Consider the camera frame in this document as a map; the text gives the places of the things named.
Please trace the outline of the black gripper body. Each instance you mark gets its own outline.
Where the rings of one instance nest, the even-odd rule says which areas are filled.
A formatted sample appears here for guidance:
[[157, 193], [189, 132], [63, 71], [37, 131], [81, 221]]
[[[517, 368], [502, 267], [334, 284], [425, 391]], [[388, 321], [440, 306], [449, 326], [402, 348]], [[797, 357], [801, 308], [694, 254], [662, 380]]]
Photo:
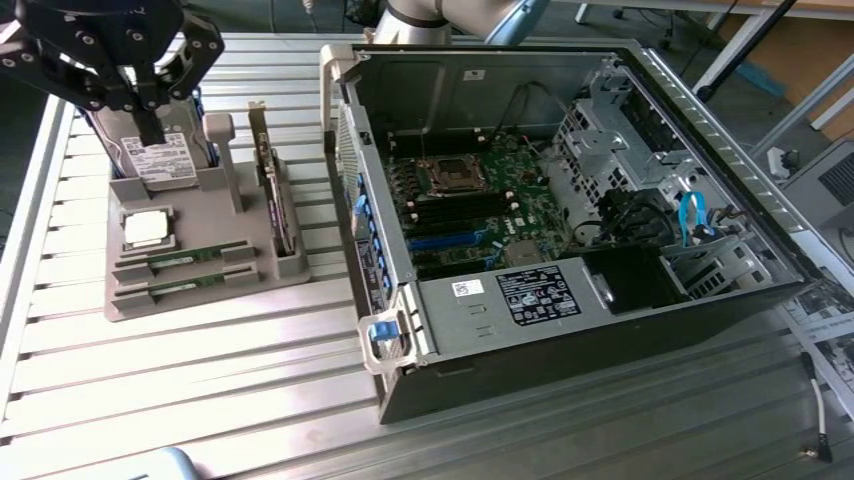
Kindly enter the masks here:
[[162, 58], [185, 11], [178, 1], [21, 1], [18, 21], [78, 62], [131, 66]]

